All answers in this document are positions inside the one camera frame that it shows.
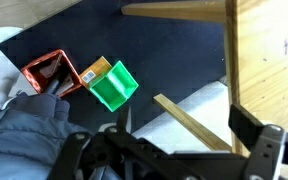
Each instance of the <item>plywood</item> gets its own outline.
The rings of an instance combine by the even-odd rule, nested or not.
[[[135,3],[122,7],[124,15],[225,22],[225,1]]]
[[[154,97],[154,101],[172,117],[174,117],[179,123],[181,123],[186,129],[188,129],[194,136],[200,139],[207,147],[212,150],[228,150],[231,151],[231,146],[224,142],[221,138],[216,136],[197,120],[184,112],[171,100],[164,95],[159,94]]]
[[[232,3],[235,98],[260,121],[288,131],[288,1]]]

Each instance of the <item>puffy jacket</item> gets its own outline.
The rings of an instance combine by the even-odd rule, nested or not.
[[[46,179],[66,137],[87,130],[18,109],[0,112],[0,179]]]

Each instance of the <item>barcode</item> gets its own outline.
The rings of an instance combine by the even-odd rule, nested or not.
[[[86,73],[83,77],[82,77],[82,79],[83,79],[83,81],[85,81],[86,83],[89,83],[93,78],[95,78],[95,74],[94,74],[94,72],[93,71],[90,71],[90,72],[88,72],[88,73]]]

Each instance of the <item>black mat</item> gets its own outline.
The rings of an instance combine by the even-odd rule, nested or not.
[[[153,96],[163,93],[175,103],[225,74],[221,24],[123,16],[130,1],[84,0],[0,44],[19,69],[55,49],[63,49],[79,73],[98,57],[121,60],[140,87],[128,101],[133,130],[163,111]],[[96,131],[116,121],[86,89],[64,99],[72,122]]]

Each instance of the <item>green block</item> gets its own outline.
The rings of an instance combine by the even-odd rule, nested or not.
[[[138,84],[120,61],[107,74],[90,83],[90,91],[111,112],[124,104],[137,88]]]

